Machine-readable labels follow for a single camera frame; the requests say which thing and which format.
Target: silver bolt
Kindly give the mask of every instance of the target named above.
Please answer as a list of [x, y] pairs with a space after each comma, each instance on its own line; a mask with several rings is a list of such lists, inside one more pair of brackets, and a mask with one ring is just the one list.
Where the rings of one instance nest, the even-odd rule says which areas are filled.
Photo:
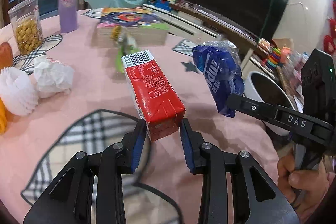
[[122, 143], [115, 143], [115, 144], [113, 145], [113, 148], [116, 149], [116, 150], [118, 150], [118, 149], [122, 149], [122, 148], [123, 148], [123, 144], [122, 144]]
[[211, 148], [212, 148], [212, 145], [211, 145], [211, 143], [203, 143], [203, 144], [202, 144], [202, 147], [203, 147], [204, 149], [211, 149]]
[[250, 156], [250, 153], [247, 152], [247, 151], [241, 151], [240, 152], [240, 155], [243, 157], [243, 158], [248, 158]]
[[85, 153], [84, 153], [84, 152], [77, 152], [77, 153], [76, 153], [76, 158], [77, 158], [77, 159], [80, 160], [80, 159], [82, 159], [82, 158], [84, 158], [84, 157], [85, 157]]

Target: blue tissue package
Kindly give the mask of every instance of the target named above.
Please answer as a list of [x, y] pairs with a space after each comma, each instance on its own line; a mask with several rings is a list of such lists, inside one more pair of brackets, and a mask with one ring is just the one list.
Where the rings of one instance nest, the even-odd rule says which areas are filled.
[[217, 110], [227, 117], [234, 117], [236, 111], [226, 106], [230, 94], [242, 95], [245, 85], [238, 62], [238, 53], [228, 47], [213, 47], [198, 45], [193, 48], [193, 58], [196, 67], [203, 72]]

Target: barcode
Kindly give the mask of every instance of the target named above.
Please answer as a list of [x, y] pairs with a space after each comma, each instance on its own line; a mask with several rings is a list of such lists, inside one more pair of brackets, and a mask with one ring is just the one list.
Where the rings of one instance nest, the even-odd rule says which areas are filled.
[[147, 63], [150, 60], [153, 60], [153, 57], [149, 51], [143, 51], [123, 56], [122, 60], [125, 67], [131, 67]]

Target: red milk carton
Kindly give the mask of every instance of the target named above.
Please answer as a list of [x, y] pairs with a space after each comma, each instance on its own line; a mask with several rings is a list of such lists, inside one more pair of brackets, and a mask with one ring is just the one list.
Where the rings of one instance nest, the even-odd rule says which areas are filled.
[[122, 57], [135, 107], [147, 122], [151, 141], [179, 129], [185, 107], [152, 54], [146, 50]]

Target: purple tumbler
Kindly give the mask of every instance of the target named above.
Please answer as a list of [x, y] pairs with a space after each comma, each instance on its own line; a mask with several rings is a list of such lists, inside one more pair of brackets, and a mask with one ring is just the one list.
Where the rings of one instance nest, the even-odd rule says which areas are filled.
[[61, 33], [77, 29], [77, 0], [58, 0]]

